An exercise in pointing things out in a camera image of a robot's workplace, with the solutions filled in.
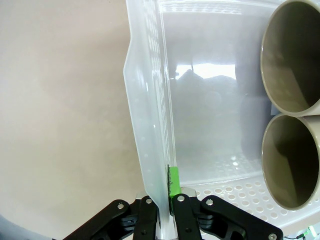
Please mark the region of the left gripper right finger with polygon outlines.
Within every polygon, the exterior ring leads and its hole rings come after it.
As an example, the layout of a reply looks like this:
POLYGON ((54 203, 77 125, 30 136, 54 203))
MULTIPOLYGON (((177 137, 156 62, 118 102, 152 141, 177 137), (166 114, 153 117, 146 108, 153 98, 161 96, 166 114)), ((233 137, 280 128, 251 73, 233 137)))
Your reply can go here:
POLYGON ((202 233, 219 240, 282 240, 283 231, 216 195, 198 199, 193 188, 181 187, 179 170, 167 166, 170 214, 180 240, 201 240, 202 233))

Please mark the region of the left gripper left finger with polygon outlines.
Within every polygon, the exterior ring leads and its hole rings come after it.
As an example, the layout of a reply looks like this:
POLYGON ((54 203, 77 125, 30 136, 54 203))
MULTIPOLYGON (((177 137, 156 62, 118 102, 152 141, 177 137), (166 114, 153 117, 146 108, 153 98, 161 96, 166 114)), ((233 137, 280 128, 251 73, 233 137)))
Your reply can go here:
POLYGON ((155 240, 158 207, 145 195, 129 204, 116 199, 65 237, 66 240, 155 240))

